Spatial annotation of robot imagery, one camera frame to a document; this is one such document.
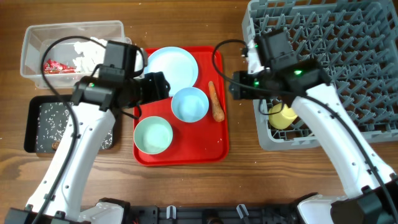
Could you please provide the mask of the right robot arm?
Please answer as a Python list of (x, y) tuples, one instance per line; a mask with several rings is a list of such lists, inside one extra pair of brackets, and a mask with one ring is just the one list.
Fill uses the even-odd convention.
[(233, 74), (236, 100), (279, 96), (310, 128), (345, 191), (298, 203), (305, 223), (396, 223), (397, 174), (365, 140), (344, 109), (330, 77), (314, 58), (300, 60), (287, 34), (274, 30), (243, 45), (248, 69)]

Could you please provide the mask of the yellow cup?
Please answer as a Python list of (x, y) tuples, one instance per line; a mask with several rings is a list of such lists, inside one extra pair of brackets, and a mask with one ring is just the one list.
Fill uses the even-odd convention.
[(283, 103), (273, 106), (268, 113), (270, 125), (276, 129), (288, 128), (298, 117), (292, 108)]

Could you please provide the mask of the red snack wrapper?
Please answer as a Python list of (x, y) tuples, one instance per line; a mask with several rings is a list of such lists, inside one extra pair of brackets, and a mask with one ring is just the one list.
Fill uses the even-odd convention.
[(48, 59), (44, 63), (45, 74), (75, 73), (76, 69), (68, 65), (59, 63), (55, 60)]

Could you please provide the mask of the light blue bowl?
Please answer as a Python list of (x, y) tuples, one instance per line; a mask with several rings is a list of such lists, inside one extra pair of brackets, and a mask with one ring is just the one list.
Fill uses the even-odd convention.
[(207, 95), (195, 87), (179, 90), (174, 94), (171, 101), (174, 116), (186, 123), (195, 123), (204, 118), (209, 106)]

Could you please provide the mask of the brown food lump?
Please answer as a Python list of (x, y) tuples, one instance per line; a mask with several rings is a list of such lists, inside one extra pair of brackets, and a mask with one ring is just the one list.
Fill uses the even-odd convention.
[(59, 145), (60, 145), (60, 141), (55, 141), (55, 142), (52, 144), (52, 149), (53, 149), (54, 151), (56, 151), (56, 150), (58, 149)]

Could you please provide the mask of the white rice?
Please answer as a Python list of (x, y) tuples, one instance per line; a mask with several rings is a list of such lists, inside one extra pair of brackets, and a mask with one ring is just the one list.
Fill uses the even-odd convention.
[(61, 141), (67, 127), (69, 111), (63, 103), (43, 103), (39, 106), (37, 136), (34, 149), (39, 153), (52, 153), (52, 144)]

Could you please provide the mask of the green bowl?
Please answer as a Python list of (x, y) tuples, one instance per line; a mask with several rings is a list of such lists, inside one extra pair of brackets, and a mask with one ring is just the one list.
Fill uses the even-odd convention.
[(171, 145), (173, 136), (173, 129), (166, 119), (150, 116), (137, 124), (134, 144), (145, 154), (160, 154)]

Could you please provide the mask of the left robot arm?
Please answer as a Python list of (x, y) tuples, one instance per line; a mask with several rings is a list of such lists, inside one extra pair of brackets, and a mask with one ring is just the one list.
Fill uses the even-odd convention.
[(52, 90), (69, 112), (67, 127), (40, 185), (23, 210), (9, 209), (6, 223), (129, 223), (130, 203), (102, 198), (83, 211), (83, 191), (116, 115), (168, 98), (170, 85), (161, 72), (139, 78), (144, 49), (112, 40), (104, 48), (103, 63), (75, 83), (69, 100)]

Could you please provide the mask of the white napkin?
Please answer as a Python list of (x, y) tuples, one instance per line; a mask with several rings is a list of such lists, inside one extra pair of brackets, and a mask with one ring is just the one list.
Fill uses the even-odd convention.
[(74, 49), (79, 55), (73, 59), (76, 73), (91, 73), (97, 64), (103, 63), (107, 40), (90, 37), (91, 41), (75, 42)]

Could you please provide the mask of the orange carrot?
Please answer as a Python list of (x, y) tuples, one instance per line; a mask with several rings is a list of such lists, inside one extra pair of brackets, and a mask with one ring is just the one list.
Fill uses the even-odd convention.
[(222, 122), (225, 119), (224, 111), (221, 108), (220, 102), (218, 100), (215, 85), (212, 81), (208, 83), (211, 107), (212, 107), (212, 115), (216, 122)]

